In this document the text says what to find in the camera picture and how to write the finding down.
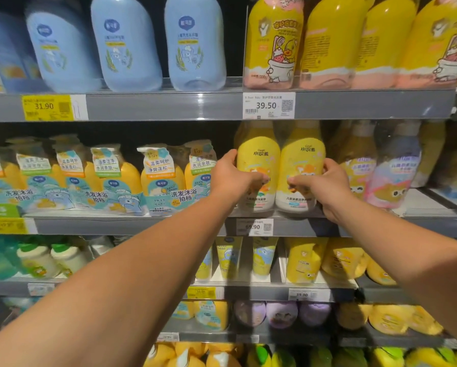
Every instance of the yellow price tag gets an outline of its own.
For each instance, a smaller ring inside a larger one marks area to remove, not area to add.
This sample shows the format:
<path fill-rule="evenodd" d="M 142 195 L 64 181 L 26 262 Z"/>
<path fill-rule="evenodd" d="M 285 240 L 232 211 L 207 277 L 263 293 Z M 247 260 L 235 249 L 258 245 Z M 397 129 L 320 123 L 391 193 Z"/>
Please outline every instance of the yellow price tag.
<path fill-rule="evenodd" d="M 216 287 L 200 287 L 200 286 L 189 286 L 186 291 L 188 299 L 217 299 L 217 288 Z"/>
<path fill-rule="evenodd" d="M 36 234 L 29 231 L 26 220 L 33 219 L 0 218 L 0 234 Z"/>
<path fill-rule="evenodd" d="M 26 121 L 74 121 L 70 95 L 23 95 Z"/>

